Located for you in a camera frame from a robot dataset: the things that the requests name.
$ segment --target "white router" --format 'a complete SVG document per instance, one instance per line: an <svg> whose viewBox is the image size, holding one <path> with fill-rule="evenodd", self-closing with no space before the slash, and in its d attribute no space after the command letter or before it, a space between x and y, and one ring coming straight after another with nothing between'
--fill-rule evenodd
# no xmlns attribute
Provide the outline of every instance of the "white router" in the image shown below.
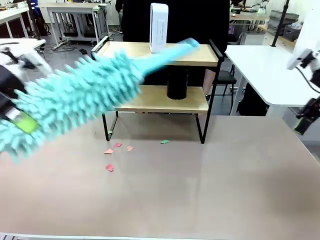
<svg viewBox="0 0 320 240"><path fill-rule="evenodd" d="M167 4L151 3L150 51L159 53L166 47L169 7Z"/></svg>

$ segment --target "black bag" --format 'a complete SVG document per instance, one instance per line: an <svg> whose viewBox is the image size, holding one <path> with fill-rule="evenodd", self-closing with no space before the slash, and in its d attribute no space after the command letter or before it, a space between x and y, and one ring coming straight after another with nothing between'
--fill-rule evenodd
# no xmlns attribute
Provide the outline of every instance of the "black bag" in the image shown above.
<svg viewBox="0 0 320 240"><path fill-rule="evenodd" d="M245 87L243 100L237 110L241 116L265 116L269 105L266 104L253 87L248 83Z"/></svg>

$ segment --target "black pole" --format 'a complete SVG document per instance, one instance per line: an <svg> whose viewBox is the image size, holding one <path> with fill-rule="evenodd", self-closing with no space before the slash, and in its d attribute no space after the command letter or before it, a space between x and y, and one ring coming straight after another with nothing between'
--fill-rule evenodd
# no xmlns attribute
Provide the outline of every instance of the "black pole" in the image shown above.
<svg viewBox="0 0 320 240"><path fill-rule="evenodd" d="M281 19L280 19L280 23L279 23L278 29L276 30L276 33L275 33L275 36L274 36L273 43L272 43L271 47L275 47L276 46L278 37L280 35L281 28L282 28L282 26L284 24L284 21L285 21L286 13L287 13L287 10L288 10L288 7L289 7L289 1L290 0L286 0L286 2L284 4L282 16L281 16Z"/></svg>
<svg viewBox="0 0 320 240"><path fill-rule="evenodd" d="M29 7L29 13L30 13L30 18L31 18L31 21L32 21L32 25L33 25L33 28L34 28L34 31L35 31L35 36L36 36L36 39L37 40L40 40L40 33L39 33L39 29L36 25L36 19L35 19L35 15L34 15L34 11L32 9L32 6L31 6L31 0L26 0L26 3L28 4L28 7Z"/></svg>

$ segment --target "microfiber duster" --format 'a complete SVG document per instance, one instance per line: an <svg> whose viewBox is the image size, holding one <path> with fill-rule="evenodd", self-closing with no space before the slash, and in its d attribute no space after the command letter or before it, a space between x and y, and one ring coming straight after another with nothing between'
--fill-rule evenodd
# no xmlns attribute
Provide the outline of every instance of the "microfiber duster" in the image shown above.
<svg viewBox="0 0 320 240"><path fill-rule="evenodd" d="M18 154L31 155L46 140L53 140L85 124L101 113L132 100L139 92L144 76L198 47L187 39L175 47L146 58L130 59L124 52L114 58L95 56L81 58L76 68L56 71L47 78L26 84L27 93L15 90L17 99L11 101L20 117L0 120L0 152L14 159Z"/></svg>

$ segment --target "chair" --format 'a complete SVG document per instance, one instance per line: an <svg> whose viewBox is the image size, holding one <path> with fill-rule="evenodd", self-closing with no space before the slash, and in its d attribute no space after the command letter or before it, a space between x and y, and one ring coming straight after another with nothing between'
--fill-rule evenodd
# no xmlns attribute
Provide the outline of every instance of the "chair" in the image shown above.
<svg viewBox="0 0 320 240"><path fill-rule="evenodd" d="M214 94L215 96L231 96L231 108L232 109L234 105L234 93L235 93L235 84L237 83L237 80L235 78L235 65L232 65L230 72L228 71L220 71L218 80L216 85L217 86L225 86L223 94ZM226 94L228 85L231 85L231 94Z"/></svg>

